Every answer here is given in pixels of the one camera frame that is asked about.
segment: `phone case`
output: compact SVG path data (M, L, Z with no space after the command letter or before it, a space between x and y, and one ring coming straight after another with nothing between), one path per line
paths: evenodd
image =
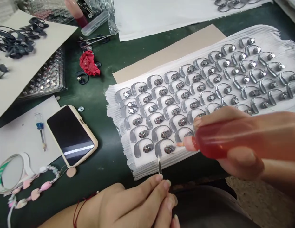
M61 107L61 109L62 108L64 108L65 106L68 106L71 110L72 110L72 112L74 113L74 115L77 117L77 119L78 119L78 121L80 122L80 124L82 125L82 127L84 128L84 130L87 132L87 134L88 134L88 136L90 137L90 139L92 140L92 142L94 143L94 147L83 157L83 158L81 158L76 164L74 164L73 166L70 166L69 164L68 164L68 161L67 161L67 159L65 158L65 155L63 154L63 152L62 152L62 150L61 150L61 148L60 148L60 146L59 146L59 144L58 144L58 142L56 141L56 138L55 138L55 136L52 134L52 132L51 132L51 129L50 129L50 127L48 126L48 124L47 124L47 121L46 121L46 125L47 125L47 127L48 127L48 129L50 130L50 132L51 132L51 134L52 134L52 137L55 139L55 142L56 142L56 144L57 144L57 146L58 146L58 148L60 149L60 152L61 152L61 154L62 154L62 157L63 157L63 159L64 159L64 161L65 161L65 163L66 163L66 165L67 165L67 167L68 168L72 168L72 167L76 167L76 166L78 166L78 165L80 165L83 161L85 161L97 148L98 148L98 140L96 139L96 137L93 135L93 133L91 132L91 130L89 129L89 127L84 123L84 121L82 120L82 117L80 116L80 114L78 113L78 111L75 109L75 107L74 106L72 106L72 105L69 105L69 104L67 104L67 105L64 105L64 106L62 106Z

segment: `pink bottle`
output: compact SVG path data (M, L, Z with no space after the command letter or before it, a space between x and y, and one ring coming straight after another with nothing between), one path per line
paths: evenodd
M71 15L77 21L78 25L81 28L84 28L88 24L88 21L81 11L79 5L77 4L76 0L64 0L64 2Z

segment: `tile floor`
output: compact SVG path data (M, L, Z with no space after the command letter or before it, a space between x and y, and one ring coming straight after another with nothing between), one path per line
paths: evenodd
M262 181L226 179L238 202L261 228L295 227L295 201Z

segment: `green work surface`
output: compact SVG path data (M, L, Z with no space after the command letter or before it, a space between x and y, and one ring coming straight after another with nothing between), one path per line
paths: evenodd
M66 175L63 175L53 187L43 192L37 201L30 201L26 207L14 210L12 213L12 227L37 227L60 210L76 203L82 197L91 195L97 190L100 191L116 182L123 183L126 188L133 187L145 180L145 178L139 181L133 180L132 173L127 166L126 157L123 154L122 144L116 127L112 119L107 117L107 102L104 91L109 85L116 83L112 73L210 24L214 24L226 36L253 25L266 24L279 29L282 39L295 41L295 24L276 4L267 3L262 7L243 13L132 41L120 43L116 35L107 44L96 44L93 46L97 60L102 63L100 68L101 77L91 77L86 85L80 85L75 76L75 73L80 70L79 57L82 54L76 43L81 33L80 30L78 29L67 40L65 43L65 75L68 89L57 94L61 96L58 102L61 106L69 104L76 108L80 106L85 108L80 114L98 139L99 147L77 168L76 176L68 178ZM90 37L95 37L97 34L108 34L108 25L104 24ZM0 127L45 99L39 98L22 103L15 102L0 118ZM52 165L58 168L63 167L63 159L57 159ZM204 177L226 175L226 173L216 161L207 159L199 153L164 169L163 175L166 179L170 179L174 185ZM44 182L51 180L53 177L51 172L41 174L31 184L29 189L17 195L17 199L20 200L28 197L33 189L40 187ZM7 226L8 198L0 195L0 227Z

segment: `small screwdriver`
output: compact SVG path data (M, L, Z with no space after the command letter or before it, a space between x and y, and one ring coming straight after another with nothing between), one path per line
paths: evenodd
M40 130L40 133L41 133L43 149L44 149L44 151L46 151L46 144L45 144L45 141L44 141L44 136L43 136L43 131L42 131L42 129L44 129L44 123L43 123L43 119L42 119L42 114L41 113L35 113L34 118L36 119L37 129Z

